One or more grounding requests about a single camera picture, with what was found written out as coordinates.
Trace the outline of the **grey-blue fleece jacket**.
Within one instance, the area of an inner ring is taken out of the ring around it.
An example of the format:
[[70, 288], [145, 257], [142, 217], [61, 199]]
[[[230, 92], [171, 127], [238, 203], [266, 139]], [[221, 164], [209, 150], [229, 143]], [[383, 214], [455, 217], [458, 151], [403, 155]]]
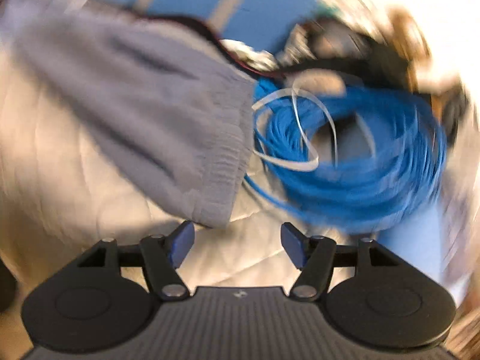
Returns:
[[178, 24], [8, 0], [16, 54], [161, 209], [227, 225], [252, 148], [254, 81]]

